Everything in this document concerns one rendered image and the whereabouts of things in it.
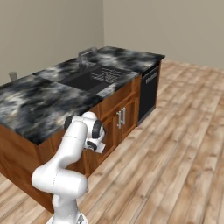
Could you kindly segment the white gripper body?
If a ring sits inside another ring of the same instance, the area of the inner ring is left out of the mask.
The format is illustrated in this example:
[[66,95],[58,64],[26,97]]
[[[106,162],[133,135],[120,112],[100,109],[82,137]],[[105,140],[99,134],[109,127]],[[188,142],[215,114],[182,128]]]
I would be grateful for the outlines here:
[[94,152],[97,152],[97,153],[100,153],[102,154],[104,149],[106,147],[106,144],[105,143],[99,143],[96,147],[96,149],[94,150]]

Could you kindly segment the wooden drawer front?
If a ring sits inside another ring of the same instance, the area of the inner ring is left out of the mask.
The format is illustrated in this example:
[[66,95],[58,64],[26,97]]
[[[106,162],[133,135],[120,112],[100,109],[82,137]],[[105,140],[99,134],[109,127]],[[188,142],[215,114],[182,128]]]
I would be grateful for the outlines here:
[[92,150],[84,150],[80,159],[77,162],[70,164],[68,169],[89,177],[98,166],[98,154]]
[[[94,112],[97,115],[97,117],[100,118],[99,108],[100,106],[98,104],[92,107],[89,111]],[[65,131],[62,128],[59,131],[55,132],[53,135],[51,135],[42,144],[38,146],[38,156],[39,156],[39,162],[41,164],[46,163],[54,156],[54,154],[56,153],[57,149],[60,146],[64,134]],[[81,158],[83,161],[88,160],[87,150],[83,150]]]

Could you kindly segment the wooden cupboard door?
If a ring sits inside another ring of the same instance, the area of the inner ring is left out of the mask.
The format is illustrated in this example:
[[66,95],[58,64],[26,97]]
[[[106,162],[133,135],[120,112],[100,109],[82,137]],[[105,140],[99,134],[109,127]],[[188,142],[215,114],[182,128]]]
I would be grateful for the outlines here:
[[126,108],[126,123],[122,125],[122,138],[125,138],[137,126],[138,99],[133,97],[125,101],[123,107]]
[[103,128],[105,130],[105,137],[103,138],[103,143],[106,144],[106,147],[103,153],[99,156],[99,163],[101,164],[109,154],[116,148],[119,143],[121,129],[122,129],[122,111],[121,111],[121,128],[117,127],[118,115],[116,112],[121,110],[120,108],[115,108],[113,111],[110,111],[103,119]]

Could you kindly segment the wooden panel under sink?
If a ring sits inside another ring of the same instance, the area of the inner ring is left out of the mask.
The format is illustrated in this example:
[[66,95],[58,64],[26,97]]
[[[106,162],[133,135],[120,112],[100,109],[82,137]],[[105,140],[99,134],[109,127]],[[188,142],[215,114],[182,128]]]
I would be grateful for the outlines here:
[[100,118],[104,119],[116,107],[119,107],[123,102],[130,101],[134,98],[139,99],[141,77],[137,76],[133,80],[127,82],[124,86],[116,90],[109,97],[105,98],[99,104]]

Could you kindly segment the black kitchen sink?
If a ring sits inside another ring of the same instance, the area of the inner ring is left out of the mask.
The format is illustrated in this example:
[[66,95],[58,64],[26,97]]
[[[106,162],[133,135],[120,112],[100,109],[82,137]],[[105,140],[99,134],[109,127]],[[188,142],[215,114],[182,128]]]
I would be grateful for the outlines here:
[[129,70],[112,66],[94,65],[82,72],[74,73],[60,83],[72,88],[78,88],[91,94],[98,94],[104,88],[119,81]]

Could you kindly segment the black dishwasher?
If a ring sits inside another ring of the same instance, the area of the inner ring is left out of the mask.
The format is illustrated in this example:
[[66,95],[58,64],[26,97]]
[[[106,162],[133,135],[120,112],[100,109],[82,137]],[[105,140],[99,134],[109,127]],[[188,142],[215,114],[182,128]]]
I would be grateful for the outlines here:
[[[157,71],[157,77],[151,80],[149,83],[144,82],[144,76]],[[140,89],[140,102],[139,102],[139,113],[138,113],[138,125],[140,125],[143,120],[151,113],[155,108],[156,95],[158,89],[158,76],[159,76],[159,66],[154,69],[144,73],[141,79],[141,89]]]

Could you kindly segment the grey metal tap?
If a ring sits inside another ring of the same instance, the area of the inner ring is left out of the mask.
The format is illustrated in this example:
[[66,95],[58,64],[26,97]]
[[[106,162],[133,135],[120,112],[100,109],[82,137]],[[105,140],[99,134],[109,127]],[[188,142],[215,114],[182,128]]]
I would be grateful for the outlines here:
[[82,71],[84,69],[84,56],[88,53],[97,53],[97,48],[95,46],[90,47],[86,50],[82,50],[78,53],[79,69]]

